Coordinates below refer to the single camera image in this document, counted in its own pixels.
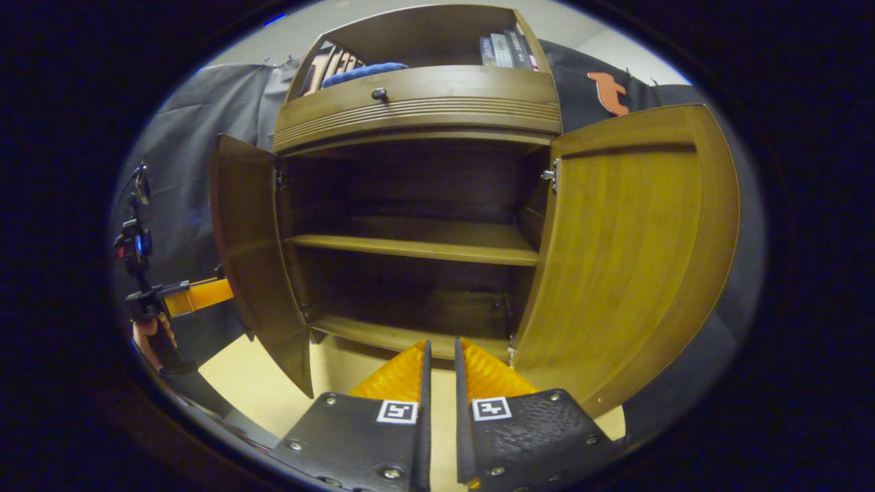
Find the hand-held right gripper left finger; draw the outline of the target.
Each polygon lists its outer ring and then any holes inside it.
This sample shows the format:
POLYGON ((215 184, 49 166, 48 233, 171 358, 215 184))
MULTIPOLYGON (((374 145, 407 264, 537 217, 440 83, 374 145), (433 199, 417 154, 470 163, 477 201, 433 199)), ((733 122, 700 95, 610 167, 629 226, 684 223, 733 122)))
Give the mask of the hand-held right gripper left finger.
POLYGON ((350 392, 324 392, 269 452, 321 490, 428 491, 431 343, 419 340, 350 392))

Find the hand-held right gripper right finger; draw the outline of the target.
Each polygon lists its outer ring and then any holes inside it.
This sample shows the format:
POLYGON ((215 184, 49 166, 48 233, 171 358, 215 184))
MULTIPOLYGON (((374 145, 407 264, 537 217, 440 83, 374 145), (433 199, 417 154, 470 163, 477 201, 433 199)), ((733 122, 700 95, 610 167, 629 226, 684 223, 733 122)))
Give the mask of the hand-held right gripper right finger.
POLYGON ((455 340, 457 479, 470 491, 565 491, 618 456, 565 389, 540 390, 465 338, 455 340))

